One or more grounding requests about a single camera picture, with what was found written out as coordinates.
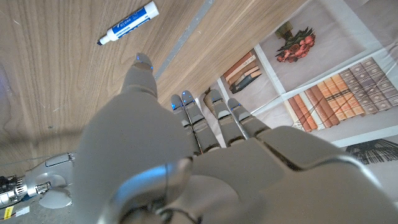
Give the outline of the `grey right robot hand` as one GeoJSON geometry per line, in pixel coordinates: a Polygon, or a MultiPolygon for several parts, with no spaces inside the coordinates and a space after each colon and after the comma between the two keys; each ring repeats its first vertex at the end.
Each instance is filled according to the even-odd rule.
{"type": "Polygon", "coordinates": [[[72,204],[70,186],[75,155],[71,152],[48,158],[24,175],[1,177],[1,208],[40,196],[39,204],[58,209],[72,204]]]}

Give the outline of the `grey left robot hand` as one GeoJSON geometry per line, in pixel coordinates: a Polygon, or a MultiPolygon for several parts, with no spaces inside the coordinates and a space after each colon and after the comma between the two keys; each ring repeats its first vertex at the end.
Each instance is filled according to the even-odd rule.
{"type": "Polygon", "coordinates": [[[76,223],[396,223],[397,207],[353,156],[222,103],[221,147],[191,94],[157,101],[148,56],[86,126],[73,170],[76,223]]]}

